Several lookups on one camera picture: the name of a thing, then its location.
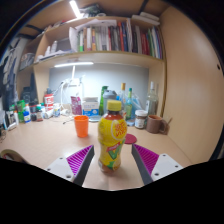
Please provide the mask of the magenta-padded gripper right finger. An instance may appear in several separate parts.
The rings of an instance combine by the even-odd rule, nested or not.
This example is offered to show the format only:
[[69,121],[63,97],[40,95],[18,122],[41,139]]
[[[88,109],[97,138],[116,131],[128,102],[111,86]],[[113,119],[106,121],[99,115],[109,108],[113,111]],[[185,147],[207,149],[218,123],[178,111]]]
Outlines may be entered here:
[[145,185],[182,169],[182,166],[166,153],[158,155],[137,144],[132,145],[131,153]]

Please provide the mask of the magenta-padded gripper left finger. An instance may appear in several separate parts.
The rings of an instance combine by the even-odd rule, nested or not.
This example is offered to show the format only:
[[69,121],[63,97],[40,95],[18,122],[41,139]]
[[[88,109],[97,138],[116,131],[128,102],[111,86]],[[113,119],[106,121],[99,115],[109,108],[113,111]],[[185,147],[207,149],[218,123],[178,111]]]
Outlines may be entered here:
[[59,157],[46,168],[46,171],[82,186],[93,157],[94,146],[89,145],[67,158]]

